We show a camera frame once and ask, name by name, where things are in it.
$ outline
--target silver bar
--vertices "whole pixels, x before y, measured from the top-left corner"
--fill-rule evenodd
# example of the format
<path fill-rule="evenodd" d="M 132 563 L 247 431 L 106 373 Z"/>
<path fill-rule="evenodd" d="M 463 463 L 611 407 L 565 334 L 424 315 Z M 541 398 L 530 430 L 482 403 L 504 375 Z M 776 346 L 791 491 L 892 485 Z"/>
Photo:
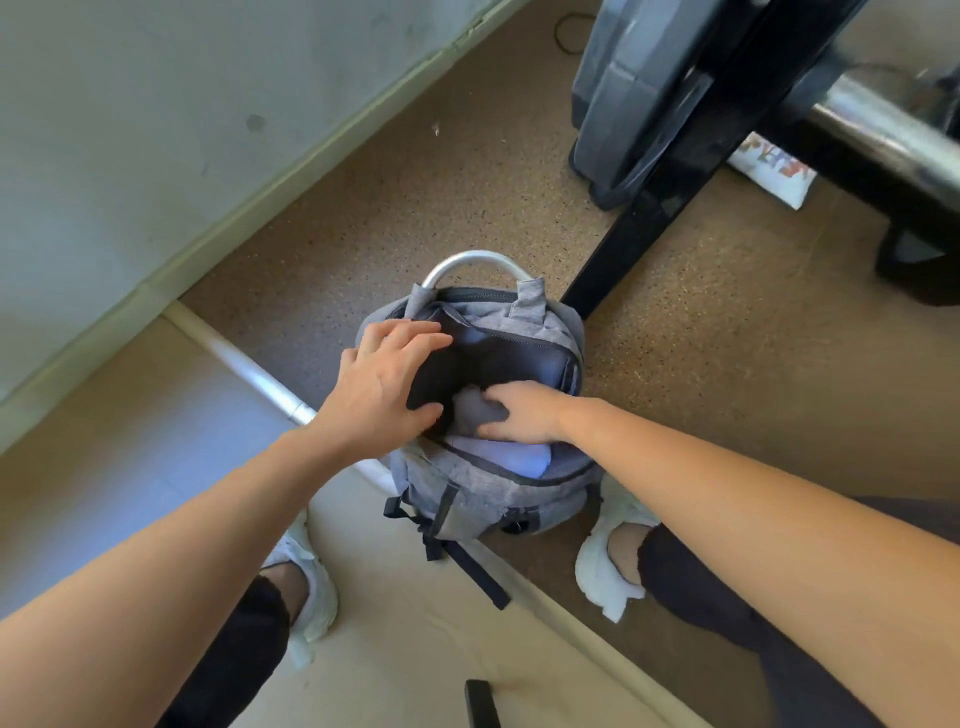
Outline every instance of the silver bar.
<path fill-rule="evenodd" d="M 317 413 L 312 407 L 267 374 L 259 364 L 233 346 L 219 331 L 185 305 L 174 301 L 163 309 L 162 315 L 201 348 L 213 354 L 231 372 L 270 400 L 288 420 L 297 425 L 306 425 L 313 420 Z"/>
<path fill-rule="evenodd" d="M 440 265 L 427 274 L 420 286 L 423 288 L 433 288 L 440 282 L 441 278 L 450 273 L 454 268 L 459 268 L 468 263 L 492 263 L 517 280 L 530 280 L 533 277 L 520 268 L 512 258 L 508 258 L 502 253 L 494 253 L 493 251 L 466 251 L 464 253 L 451 255 L 441 262 Z"/>
<path fill-rule="evenodd" d="M 905 182 L 960 211 L 960 145 L 846 74 L 807 117 Z"/>

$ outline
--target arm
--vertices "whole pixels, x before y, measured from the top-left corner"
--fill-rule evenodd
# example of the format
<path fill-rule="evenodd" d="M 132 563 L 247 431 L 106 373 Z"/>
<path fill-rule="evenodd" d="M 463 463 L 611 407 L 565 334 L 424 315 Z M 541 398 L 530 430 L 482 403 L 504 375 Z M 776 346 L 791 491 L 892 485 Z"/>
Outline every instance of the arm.
<path fill-rule="evenodd" d="M 482 435 L 582 449 L 887 725 L 956 722 L 960 546 L 601 400 L 488 396 Z"/>
<path fill-rule="evenodd" d="M 156 725 L 314 493 L 436 422 L 406 401 L 439 330 L 369 327 L 310 425 L 0 622 L 4 725 Z"/>

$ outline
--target gray wall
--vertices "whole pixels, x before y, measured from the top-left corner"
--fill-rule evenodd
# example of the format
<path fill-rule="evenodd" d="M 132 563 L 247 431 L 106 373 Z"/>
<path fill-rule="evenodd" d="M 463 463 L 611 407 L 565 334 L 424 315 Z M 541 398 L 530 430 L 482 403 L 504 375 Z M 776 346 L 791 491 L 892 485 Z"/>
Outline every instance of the gray wall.
<path fill-rule="evenodd" d="M 869 0 L 841 36 L 841 46 L 864 61 L 912 71 L 960 63 L 958 0 Z"/>
<path fill-rule="evenodd" d="M 0 400 L 489 0 L 6 0 Z"/>

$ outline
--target ankle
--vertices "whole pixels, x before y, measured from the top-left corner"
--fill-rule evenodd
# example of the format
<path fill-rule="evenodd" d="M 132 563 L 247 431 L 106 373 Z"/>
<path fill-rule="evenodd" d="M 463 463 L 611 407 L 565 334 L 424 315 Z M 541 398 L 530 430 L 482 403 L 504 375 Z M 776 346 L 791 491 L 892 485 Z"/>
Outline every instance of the ankle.
<path fill-rule="evenodd" d="M 624 579 L 637 586 L 641 586 L 637 552 L 650 530 L 650 526 L 640 523 L 621 523 L 611 531 L 607 540 L 607 555 L 616 570 Z"/>
<path fill-rule="evenodd" d="M 290 623 L 293 624 L 297 621 L 310 594 L 310 584 L 306 580 L 306 574 L 292 561 L 285 561 L 282 564 L 261 569 L 260 575 L 270 581 L 280 592 L 283 605 L 290 615 Z"/>

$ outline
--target white sneaker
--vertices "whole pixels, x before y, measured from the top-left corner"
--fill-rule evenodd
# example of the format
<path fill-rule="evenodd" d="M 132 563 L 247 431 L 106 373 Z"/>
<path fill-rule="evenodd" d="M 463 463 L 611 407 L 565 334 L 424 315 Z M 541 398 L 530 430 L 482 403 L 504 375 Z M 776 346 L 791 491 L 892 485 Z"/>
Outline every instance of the white sneaker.
<path fill-rule="evenodd" d="M 652 527 L 659 525 L 660 519 L 607 474 L 600 482 L 600 495 L 603 497 L 600 517 L 580 546 L 574 573 L 577 586 L 587 599 L 603 608 L 604 617 L 619 622 L 627 608 L 627 599 L 643 599 L 646 591 L 623 578 L 607 552 L 607 541 L 621 523 Z"/>
<path fill-rule="evenodd" d="M 308 593 L 297 620 L 290 628 L 290 656 L 297 667 L 313 662 L 310 643 L 326 634 L 337 617 L 337 590 L 330 575 L 320 563 L 306 528 L 306 510 L 300 511 L 297 519 L 274 546 L 263 568 L 293 562 L 306 575 Z"/>

